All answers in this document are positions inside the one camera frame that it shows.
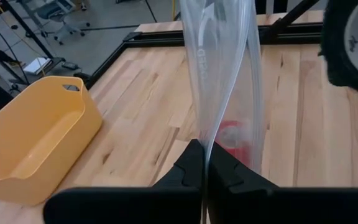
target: office chair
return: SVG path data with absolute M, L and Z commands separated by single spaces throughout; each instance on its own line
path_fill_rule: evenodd
M 50 19 L 55 22 L 63 23 L 63 27 L 56 31 L 54 37 L 60 45 L 63 45 L 62 38 L 66 35 L 66 33 L 73 34 L 74 32 L 79 32 L 81 36 L 84 36 L 85 33 L 81 31 L 79 26 L 83 26 L 83 24 L 85 24 L 89 27 L 91 25 L 87 21 L 79 21 L 76 22 L 76 24 L 66 23 L 66 16 L 74 11 L 75 5 L 70 0 L 54 0 L 38 8 L 37 14 L 42 19 Z

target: floor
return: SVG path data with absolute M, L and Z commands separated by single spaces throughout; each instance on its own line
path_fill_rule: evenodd
M 33 2 L 29 3 L 29 6 L 35 7 L 39 4 L 37 1 L 41 0 L 33 0 Z M 299 2 L 300 0 L 289 0 L 288 9 L 293 8 Z M 273 0 L 268 0 L 267 12 L 269 13 L 272 12 L 272 3 Z M 149 0 L 149 4 L 158 22 L 166 22 L 172 19 L 171 0 Z M 325 4 L 326 0 L 322 0 L 317 3 L 313 9 L 323 9 Z M 22 17 L 27 16 L 27 13 L 20 4 L 11 2 L 11 6 Z M 91 28 L 108 28 L 154 22 L 144 0 L 131 0 L 120 4 L 116 4 L 114 0 L 89 0 L 88 10 L 85 12 L 74 12 L 67 18 L 67 22 L 84 19 L 91 23 Z M 30 19 L 24 20 L 35 33 L 39 33 L 38 27 Z M 40 21 L 44 25 L 44 30 L 47 32 L 59 30 L 62 26 L 53 21 L 45 21 L 42 19 L 40 19 Z M 34 58 L 45 55 L 32 39 L 25 36 L 25 31 L 21 26 L 16 30 L 12 30 L 12 25 L 19 25 L 19 23 L 10 13 L 5 12 L 0 15 L 0 33 L 6 39 L 6 42 L 19 60 L 30 63 Z M 81 37 L 79 34 L 68 35 L 63 39 L 63 45 L 59 45 L 53 39 L 53 34 L 50 34 L 47 38 L 43 38 L 38 34 L 38 37 L 52 55 L 64 57 L 68 62 L 77 64 L 83 73 L 92 74 L 121 43 L 122 39 L 134 29 L 135 27 L 92 30 L 86 31 L 84 37 Z M 1 37 L 0 49 L 12 56 L 11 50 Z M 52 70 L 49 75 L 71 75 L 72 73 L 73 71 L 58 66 Z M 13 77 L 0 66 L 0 85 L 4 89 L 10 89 L 7 80 L 12 78 Z

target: black cable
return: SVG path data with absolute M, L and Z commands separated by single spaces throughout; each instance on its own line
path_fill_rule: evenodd
M 152 16 L 153 16 L 154 22 L 157 22 L 157 20 L 155 19 L 153 10 L 152 10 L 152 8 L 151 8 L 150 5 L 149 5 L 149 2 L 148 2 L 147 0 L 145 0 L 145 2 L 146 2 L 147 7 L 149 8 L 150 13 L 151 13 Z
M 3 41 L 5 42 L 5 44 L 7 45 L 7 47 L 9 48 L 9 50 L 11 51 L 13 57 L 15 58 L 15 60 L 16 60 L 16 62 L 17 62 L 17 64 L 18 64 L 18 66 L 19 66 L 19 68 L 20 68 L 20 70 L 21 70 L 22 73 L 23 73 L 23 77 L 24 77 L 25 81 L 27 82 L 27 84 L 30 84 L 29 79 L 27 78 L 27 75 L 25 75 L 25 72 L 24 72 L 24 70 L 23 70 L 23 68 L 22 68 L 22 65 L 20 64 L 20 61 L 19 61 L 19 59 L 17 59 L 16 54 L 13 52 L 11 46 L 7 43 L 6 39 L 4 38 L 4 36 L 2 36 L 1 33 L 0 33 L 0 36 L 1 36 L 1 38 L 3 39 Z

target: wood grain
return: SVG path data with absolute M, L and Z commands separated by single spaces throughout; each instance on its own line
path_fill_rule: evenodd
M 297 22 L 322 15 L 310 11 Z M 282 16 L 258 16 L 258 23 Z M 180 22 L 137 30 L 175 29 Z M 281 186 L 358 186 L 358 93 L 328 82 L 318 52 L 318 45 L 262 47 L 262 175 Z M 57 191 L 150 186 L 197 136 L 183 47 L 127 49 L 90 93 L 104 124 Z M 0 223 L 41 224 L 42 206 L 0 202 Z

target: black tire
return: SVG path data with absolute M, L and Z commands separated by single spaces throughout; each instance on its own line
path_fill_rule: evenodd
M 358 0 L 330 0 L 324 13 L 321 50 L 328 65 L 328 80 L 358 91 L 358 69 L 346 53 L 344 33 Z

